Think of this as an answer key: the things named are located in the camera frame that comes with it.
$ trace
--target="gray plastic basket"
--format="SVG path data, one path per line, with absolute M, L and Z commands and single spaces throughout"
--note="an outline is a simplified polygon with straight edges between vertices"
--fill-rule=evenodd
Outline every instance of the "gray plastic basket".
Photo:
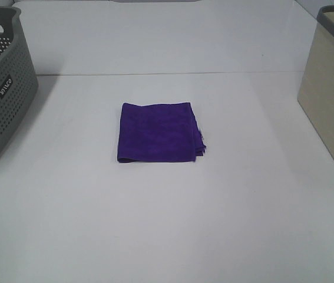
M 0 7 L 0 153 L 38 88 L 18 8 Z

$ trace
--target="purple towel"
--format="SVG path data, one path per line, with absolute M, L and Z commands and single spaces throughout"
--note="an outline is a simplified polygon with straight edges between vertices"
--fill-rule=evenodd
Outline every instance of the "purple towel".
M 117 160 L 189 162 L 206 146 L 190 103 L 122 106 Z

